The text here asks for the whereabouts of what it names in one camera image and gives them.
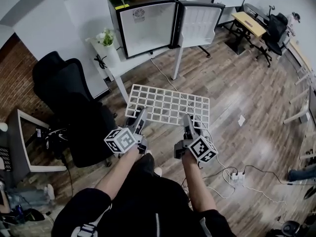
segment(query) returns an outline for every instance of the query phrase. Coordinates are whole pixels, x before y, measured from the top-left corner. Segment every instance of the white grid panel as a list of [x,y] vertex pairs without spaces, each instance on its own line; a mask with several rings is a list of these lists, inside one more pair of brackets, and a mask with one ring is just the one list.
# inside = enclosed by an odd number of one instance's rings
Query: white grid panel
[[207,130],[209,126],[210,104],[206,97],[133,84],[125,116],[136,118],[144,107],[150,121],[183,125],[182,118],[188,113],[195,128]]

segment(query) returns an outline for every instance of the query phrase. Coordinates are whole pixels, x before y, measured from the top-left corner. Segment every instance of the hand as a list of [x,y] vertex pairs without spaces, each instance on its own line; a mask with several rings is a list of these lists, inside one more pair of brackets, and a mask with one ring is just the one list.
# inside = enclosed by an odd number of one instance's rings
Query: hand
[[135,145],[132,146],[126,153],[138,155],[138,154],[139,154],[138,145],[135,144]]
[[192,155],[189,149],[182,156],[182,164],[197,164],[197,159]]

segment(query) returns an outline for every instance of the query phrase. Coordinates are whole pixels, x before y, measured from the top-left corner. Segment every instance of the yellow label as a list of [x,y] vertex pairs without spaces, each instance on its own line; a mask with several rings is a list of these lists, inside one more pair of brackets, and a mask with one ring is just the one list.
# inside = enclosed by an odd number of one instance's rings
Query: yellow label
[[125,7],[129,7],[129,5],[126,4],[126,5],[117,6],[117,7],[115,7],[115,10],[123,9]]

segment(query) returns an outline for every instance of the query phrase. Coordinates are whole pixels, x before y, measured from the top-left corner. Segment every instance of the fridge door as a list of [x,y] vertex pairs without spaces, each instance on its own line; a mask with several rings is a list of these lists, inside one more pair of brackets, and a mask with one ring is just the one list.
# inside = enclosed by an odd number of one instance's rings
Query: fridge door
[[211,44],[224,8],[220,3],[179,1],[171,48]]

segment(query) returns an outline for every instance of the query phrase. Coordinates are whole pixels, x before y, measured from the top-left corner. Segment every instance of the strap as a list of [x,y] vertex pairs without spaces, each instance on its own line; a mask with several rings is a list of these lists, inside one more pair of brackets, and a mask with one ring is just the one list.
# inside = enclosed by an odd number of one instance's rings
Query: strap
[[98,231],[96,231],[96,227],[98,226],[104,213],[111,210],[111,208],[112,208],[112,203],[95,221],[89,224],[84,224],[82,227],[76,227],[73,230],[71,237],[98,237]]

